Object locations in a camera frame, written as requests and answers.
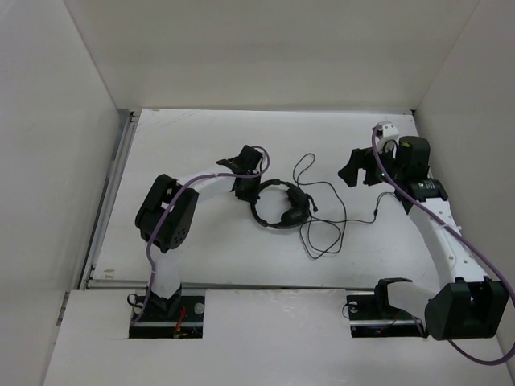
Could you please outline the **black over-ear headphones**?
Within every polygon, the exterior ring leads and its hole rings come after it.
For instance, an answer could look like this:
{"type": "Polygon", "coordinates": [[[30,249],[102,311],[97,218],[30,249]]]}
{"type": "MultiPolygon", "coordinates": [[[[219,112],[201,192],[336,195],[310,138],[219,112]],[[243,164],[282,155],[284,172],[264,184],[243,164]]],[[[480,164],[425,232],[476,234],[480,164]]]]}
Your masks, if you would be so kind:
{"type": "Polygon", "coordinates": [[[261,182],[250,204],[254,220],[263,228],[289,230],[304,225],[318,211],[311,195],[281,179],[261,182]]]}

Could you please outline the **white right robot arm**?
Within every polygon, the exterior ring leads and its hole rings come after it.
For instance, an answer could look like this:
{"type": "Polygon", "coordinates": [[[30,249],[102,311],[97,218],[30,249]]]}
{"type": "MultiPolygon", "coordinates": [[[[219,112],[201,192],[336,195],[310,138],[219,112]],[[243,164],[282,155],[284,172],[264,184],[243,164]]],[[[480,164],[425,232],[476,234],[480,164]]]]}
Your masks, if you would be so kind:
{"type": "Polygon", "coordinates": [[[374,147],[354,149],[338,175],[349,187],[365,171],[367,186],[391,183],[395,196],[422,236],[439,278],[428,291],[402,277],[381,279],[373,308],[389,317],[399,310],[420,318],[436,340],[487,339],[500,324],[509,292],[477,264],[460,240],[448,195],[429,176],[430,144],[424,138],[381,139],[374,147]]]}

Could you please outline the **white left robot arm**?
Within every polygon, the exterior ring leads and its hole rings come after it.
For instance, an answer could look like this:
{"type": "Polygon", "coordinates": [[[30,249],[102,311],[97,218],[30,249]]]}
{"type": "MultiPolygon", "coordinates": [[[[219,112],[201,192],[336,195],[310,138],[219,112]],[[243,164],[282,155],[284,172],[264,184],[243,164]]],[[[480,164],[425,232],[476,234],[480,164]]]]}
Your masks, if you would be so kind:
{"type": "Polygon", "coordinates": [[[223,158],[210,169],[174,179],[161,174],[153,182],[135,217],[135,226],[146,243],[150,278],[142,300],[132,304],[138,317],[153,310],[159,317],[175,317],[180,308],[180,258],[172,251],[186,239],[198,204],[225,193],[252,202],[270,156],[261,146],[243,146],[232,158],[223,158]]]}

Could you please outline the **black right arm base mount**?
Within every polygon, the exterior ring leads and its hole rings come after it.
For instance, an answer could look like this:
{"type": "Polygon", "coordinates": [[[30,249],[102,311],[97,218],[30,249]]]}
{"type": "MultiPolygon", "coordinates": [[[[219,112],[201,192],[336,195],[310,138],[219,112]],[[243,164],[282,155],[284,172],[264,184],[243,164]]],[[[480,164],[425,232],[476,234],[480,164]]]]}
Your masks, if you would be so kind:
{"type": "Polygon", "coordinates": [[[422,321],[404,310],[379,309],[371,291],[350,291],[342,307],[353,338],[421,338],[428,333],[422,321]]]}

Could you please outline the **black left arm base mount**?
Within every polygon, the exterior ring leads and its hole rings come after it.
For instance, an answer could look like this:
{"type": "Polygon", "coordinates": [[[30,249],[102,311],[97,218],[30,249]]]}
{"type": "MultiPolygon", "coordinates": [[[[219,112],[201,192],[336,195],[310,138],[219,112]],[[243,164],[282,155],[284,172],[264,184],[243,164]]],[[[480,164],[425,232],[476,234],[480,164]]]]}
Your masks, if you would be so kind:
{"type": "Polygon", "coordinates": [[[128,336],[130,339],[202,339],[204,333],[205,289],[182,289],[175,296],[171,312],[160,310],[148,302],[142,308],[145,295],[129,294],[132,307],[128,336]]]}

